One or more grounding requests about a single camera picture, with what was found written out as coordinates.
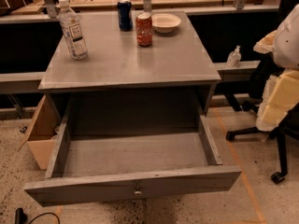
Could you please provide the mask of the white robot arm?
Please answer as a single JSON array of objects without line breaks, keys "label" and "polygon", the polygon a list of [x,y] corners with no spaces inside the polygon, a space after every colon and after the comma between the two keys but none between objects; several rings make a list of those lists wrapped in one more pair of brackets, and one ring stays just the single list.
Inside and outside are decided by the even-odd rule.
[{"label": "white robot arm", "polygon": [[278,77],[271,76],[266,81],[258,110],[257,129],[270,132],[299,102],[299,5],[276,31],[262,38],[253,49],[271,53],[274,63],[285,69]]}]

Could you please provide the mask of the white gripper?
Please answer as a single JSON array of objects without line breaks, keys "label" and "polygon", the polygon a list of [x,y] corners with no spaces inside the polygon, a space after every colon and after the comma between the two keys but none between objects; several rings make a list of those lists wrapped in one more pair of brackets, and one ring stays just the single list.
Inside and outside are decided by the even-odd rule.
[{"label": "white gripper", "polygon": [[[254,45],[253,50],[261,54],[272,52],[276,33],[277,31],[273,31],[263,37]],[[262,98],[256,127],[259,131],[270,132],[299,102],[299,71],[286,70],[278,77],[271,75],[266,81]]]}]

